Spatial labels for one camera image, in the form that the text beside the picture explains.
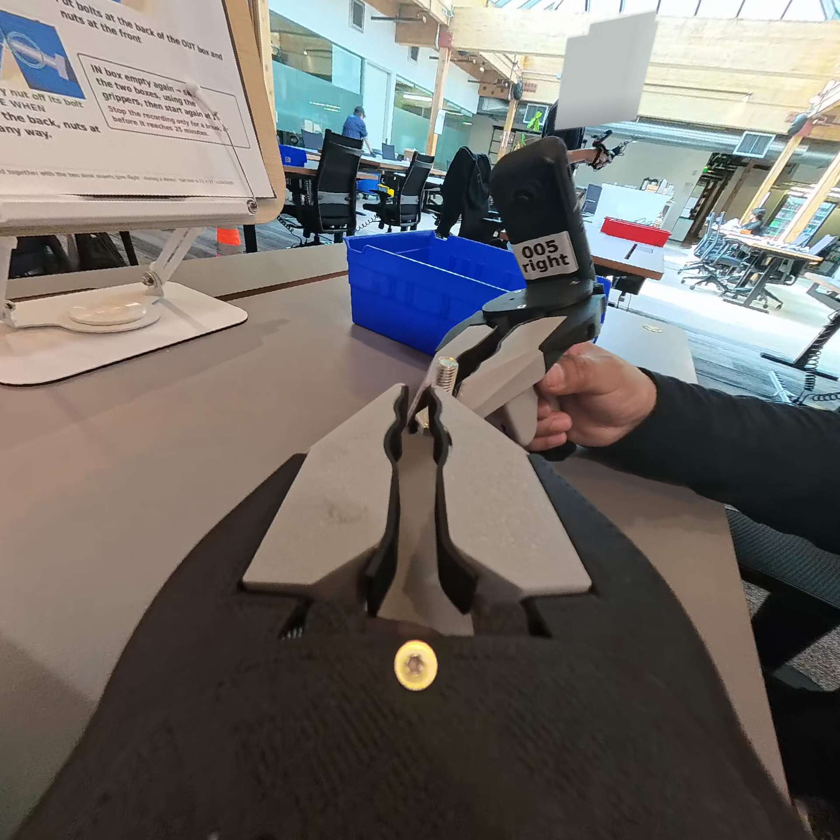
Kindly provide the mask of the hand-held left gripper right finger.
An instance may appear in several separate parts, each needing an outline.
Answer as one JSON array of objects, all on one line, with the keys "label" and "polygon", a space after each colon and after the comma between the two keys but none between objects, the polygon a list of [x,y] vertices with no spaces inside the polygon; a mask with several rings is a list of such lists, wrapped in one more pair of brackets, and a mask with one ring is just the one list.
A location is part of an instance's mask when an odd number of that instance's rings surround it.
[{"label": "hand-held left gripper right finger", "polygon": [[591,576],[525,450],[440,387],[426,395],[437,576],[454,607],[485,613],[589,592]]}]

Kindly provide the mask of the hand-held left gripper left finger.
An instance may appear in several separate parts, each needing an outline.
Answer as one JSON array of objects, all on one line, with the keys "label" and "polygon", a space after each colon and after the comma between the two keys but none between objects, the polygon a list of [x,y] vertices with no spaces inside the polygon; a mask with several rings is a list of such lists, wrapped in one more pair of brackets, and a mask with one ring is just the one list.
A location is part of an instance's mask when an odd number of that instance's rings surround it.
[{"label": "hand-held left gripper left finger", "polygon": [[396,575],[408,387],[391,386],[310,447],[243,575],[247,592],[378,615]]}]

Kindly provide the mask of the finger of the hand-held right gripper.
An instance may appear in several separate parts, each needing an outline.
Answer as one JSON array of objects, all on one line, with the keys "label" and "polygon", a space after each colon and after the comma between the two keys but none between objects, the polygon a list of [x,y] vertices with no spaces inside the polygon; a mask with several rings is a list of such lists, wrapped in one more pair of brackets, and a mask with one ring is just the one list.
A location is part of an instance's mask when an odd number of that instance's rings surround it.
[{"label": "finger of the hand-held right gripper", "polygon": [[448,333],[448,343],[464,340],[466,348],[456,353],[458,362],[454,396],[458,397],[467,378],[476,373],[480,365],[494,354],[499,344],[498,328],[488,324],[459,324]]},{"label": "finger of the hand-held right gripper", "polygon": [[459,401],[480,417],[501,413],[507,421],[535,421],[539,398],[536,384],[547,368],[542,345],[566,317],[549,317],[518,325],[497,351],[466,377]]}]

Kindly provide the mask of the silver threaded bolt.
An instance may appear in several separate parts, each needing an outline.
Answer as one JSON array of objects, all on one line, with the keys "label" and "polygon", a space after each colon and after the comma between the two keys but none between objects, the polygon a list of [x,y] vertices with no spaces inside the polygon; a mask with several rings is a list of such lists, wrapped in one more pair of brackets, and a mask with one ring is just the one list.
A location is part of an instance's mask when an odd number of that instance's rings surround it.
[{"label": "silver threaded bolt", "polygon": [[433,359],[426,375],[417,388],[407,417],[407,431],[410,434],[425,433],[429,425],[429,405],[431,397],[428,393],[438,387],[447,393],[455,388],[459,363],[451,356],[438,356]]}]

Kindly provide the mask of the blue plastic bin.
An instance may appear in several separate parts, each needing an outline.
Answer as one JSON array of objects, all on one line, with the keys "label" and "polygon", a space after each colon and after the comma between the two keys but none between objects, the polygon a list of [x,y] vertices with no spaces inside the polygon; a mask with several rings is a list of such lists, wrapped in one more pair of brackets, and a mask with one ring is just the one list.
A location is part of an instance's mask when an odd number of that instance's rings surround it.
[{"label": "blue plastic bin", "polygon": [[438,357],[456,324],[524,288],[510,250],[435,231],[345,239],[353,323]]}]

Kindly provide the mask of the person's right forearm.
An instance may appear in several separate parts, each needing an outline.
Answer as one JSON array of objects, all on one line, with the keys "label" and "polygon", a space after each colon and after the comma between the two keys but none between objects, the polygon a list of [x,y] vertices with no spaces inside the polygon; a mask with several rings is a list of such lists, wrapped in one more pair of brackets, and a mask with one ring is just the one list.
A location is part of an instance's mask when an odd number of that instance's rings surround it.
[{"label": "person's right forearm", "polygon": [[839,552],[839,415],[644,371],[654,409],[596,456]]}]

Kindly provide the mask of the person's right hand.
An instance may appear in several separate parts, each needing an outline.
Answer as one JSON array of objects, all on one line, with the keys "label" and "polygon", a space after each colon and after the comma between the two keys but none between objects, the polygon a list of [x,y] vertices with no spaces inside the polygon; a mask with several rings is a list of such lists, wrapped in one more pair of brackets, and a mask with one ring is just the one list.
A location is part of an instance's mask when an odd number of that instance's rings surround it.
[{"label": "person's right hand", "polygon": [[655,383],[594,343],[569,348],[536,384],[538,424],[528,445],[542,453],[566,444],[612,445],[653,412]]}]

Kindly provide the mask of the black jacket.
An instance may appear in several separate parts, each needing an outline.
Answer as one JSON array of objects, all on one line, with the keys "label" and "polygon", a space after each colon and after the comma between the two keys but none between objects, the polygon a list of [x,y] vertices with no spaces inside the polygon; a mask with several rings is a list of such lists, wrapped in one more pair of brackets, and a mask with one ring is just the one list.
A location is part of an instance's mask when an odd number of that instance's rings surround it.
[{"label": "black jacket", "polygon": [[501,237],[501,220],[490,216],[490,173],[487,154],[477,154],[468,146],[458,149],[440,187],[443,203],[436,236],[448,238],[453,226],[459,223],[459,237],[507,248],[506,240]]}]

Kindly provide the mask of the red plastic bin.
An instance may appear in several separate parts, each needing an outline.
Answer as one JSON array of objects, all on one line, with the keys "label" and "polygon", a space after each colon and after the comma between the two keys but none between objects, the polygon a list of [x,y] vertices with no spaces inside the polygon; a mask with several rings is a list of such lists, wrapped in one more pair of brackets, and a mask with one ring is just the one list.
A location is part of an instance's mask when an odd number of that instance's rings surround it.
[{"label": "red plastic bin", "polygon": [[664,247],[670,238],[670,232],[661,227],[629,222],[616,217],[604,218],[601,232],[604,235],[655,248]]}]

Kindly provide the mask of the black office chair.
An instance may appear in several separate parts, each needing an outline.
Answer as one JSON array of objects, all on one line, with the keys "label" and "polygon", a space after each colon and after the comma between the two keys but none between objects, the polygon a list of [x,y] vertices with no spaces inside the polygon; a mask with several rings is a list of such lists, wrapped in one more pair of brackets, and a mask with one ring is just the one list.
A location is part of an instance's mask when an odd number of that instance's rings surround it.
[{"label": "black office chair", "polygon": [[338,244],[357,227],[356,179],[361,162],[362,140],[326,130],[320,160],[307,175],[287,173],[291,204],[287,213],[301,226],[303,245],[320,245],[322,235]]},{"label": "black office chair", "polygon": [[363,204],[363,210],[375,214],[379,227],[400,231],[416,231],[422,215],[422,193],[433,168],[434,157],[415,153],[406,173],[396,185],[394,196],[380,194],[378,203]]}]

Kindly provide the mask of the long wooden desk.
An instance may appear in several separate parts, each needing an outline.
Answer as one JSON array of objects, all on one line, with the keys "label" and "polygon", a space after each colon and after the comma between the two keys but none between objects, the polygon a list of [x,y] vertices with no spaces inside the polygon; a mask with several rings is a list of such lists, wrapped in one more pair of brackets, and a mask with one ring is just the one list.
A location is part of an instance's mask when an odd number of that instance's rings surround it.
[{"label": "long wooden desk", "polygon": [[[315,172],[320,160],[322,158],[322,153],[319,150],[306,150],[308,153],[308,163],[305,167],[284,167],[284,171],[287,175],[295,174],[295,175],[305,175],[309,172]],[[406,161],[389,161],[384,160],[382,158],[375,158],[369,155],[363,154],[360,157],[360,172],[362,171],[377,171],[377,172],[406,172],[408,166],[410,164]]]}]

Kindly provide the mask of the row of office chairs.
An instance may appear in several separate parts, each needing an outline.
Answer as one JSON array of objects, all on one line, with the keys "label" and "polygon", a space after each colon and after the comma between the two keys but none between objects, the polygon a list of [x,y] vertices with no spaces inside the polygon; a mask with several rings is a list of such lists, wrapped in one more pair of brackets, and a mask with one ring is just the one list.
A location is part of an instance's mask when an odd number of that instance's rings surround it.
[{"label": "row of office chairs", "polygon": [[714,287],[720,298],[736,306],[764,312],[770,304],[784,305],[772,288],[791,287],[806,270],[822,263],[837,243],[837,236],[825,236],[811,244],[804,235],[786,243],[773,236],[765,224],[766,211],[754,209],[747,220],[724,222],[711,216],[707,231],[694,250],[695,260],[679,269],[680,282],[694,290]]}]

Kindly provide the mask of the black mesh chair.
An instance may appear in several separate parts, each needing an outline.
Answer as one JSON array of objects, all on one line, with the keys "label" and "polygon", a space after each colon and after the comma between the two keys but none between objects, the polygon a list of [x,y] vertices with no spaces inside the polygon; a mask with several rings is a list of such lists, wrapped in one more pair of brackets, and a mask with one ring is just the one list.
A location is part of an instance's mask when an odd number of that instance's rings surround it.
[{"label": "black mesh chair", "polygon": [[752,618],[764,675],[793,689],[826,693],[791,661],[838,628],[838,556],[732,507],[726,513],[742,581],[768,593]]}]

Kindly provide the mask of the printed instruction sheet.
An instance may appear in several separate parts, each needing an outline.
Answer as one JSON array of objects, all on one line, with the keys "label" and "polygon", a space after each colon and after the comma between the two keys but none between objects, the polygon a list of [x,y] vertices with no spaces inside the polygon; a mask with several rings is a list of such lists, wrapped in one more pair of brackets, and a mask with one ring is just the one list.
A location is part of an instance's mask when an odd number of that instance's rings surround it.
[{"label": "printed instruction sheet", "polygon": [[2,1],[3,195],[273,198],[224,2]]}]

